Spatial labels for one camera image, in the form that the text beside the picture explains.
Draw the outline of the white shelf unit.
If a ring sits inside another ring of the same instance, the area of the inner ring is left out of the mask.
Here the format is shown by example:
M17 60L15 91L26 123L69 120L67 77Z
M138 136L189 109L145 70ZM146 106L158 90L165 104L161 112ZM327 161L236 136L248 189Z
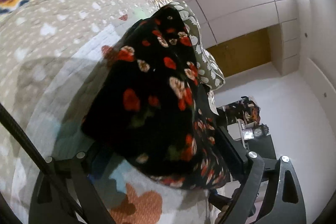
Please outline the white shelf unit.
M253 128L262 127L263 136L255 138L253 135ZM227 126L228 133L235 140L242 143L248 152L254 151L261 157L266 159L277 159L273 140L266 124L257 126L245 126L242 122L237 121L234 124Z

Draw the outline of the olive white-spotted bolster pillow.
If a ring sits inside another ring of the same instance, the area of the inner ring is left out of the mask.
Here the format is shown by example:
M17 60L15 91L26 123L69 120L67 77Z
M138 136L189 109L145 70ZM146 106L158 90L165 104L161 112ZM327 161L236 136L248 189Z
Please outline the olive white-spotted bolster pillow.
M211 90L219 89L226 81L215 58L202 44L201 26L196 15L185 2L173 1L170 2L170 5L173 5L179 11L180 17L187 28L195 52L198 75L202 83L206 84Z

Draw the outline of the black clock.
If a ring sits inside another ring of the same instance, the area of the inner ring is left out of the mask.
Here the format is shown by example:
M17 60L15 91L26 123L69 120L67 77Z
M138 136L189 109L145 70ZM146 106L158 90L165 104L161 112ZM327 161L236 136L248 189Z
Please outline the black clock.
M255 127L253 128L253 135L255 138L259 138L263 136L263 128L262 127Z

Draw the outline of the pile of clothes on shelf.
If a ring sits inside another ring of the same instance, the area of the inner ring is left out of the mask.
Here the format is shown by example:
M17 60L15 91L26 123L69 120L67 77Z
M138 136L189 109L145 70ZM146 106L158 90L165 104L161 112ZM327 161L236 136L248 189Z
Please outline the pile of clothes on shelf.
M226 118L226 124L234 124L241 120L244 125L251 124L257 126L260 124L260 108L256 102L248 96L242 96L240 100L217 107L219 115Z

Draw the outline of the black floral garment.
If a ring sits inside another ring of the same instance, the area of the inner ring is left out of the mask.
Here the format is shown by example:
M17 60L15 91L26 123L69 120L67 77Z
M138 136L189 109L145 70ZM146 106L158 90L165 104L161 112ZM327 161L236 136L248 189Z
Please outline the black floral garment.
M220 188L229 172L207 92L181 15L166 5L126 32L81 130L163 185Z

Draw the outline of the heart patchwork quilt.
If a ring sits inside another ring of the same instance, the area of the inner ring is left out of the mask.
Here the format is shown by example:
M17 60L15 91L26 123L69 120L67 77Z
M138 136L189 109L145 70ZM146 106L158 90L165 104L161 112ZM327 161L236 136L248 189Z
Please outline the heart patchwork quilt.
M108 74L108 49L155 0L35 0L1 21L1 102L43 157L69 159L91 141L80 131ZM120 223L213 223L204 191L152 182L115 157L94 186Z

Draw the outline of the brown wooden door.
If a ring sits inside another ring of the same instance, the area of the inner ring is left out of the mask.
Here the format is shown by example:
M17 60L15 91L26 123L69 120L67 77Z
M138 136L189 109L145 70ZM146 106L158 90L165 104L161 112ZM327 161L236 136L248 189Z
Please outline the brown wooden door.
M268 30L251 32L207 49L225 77L271 62Z

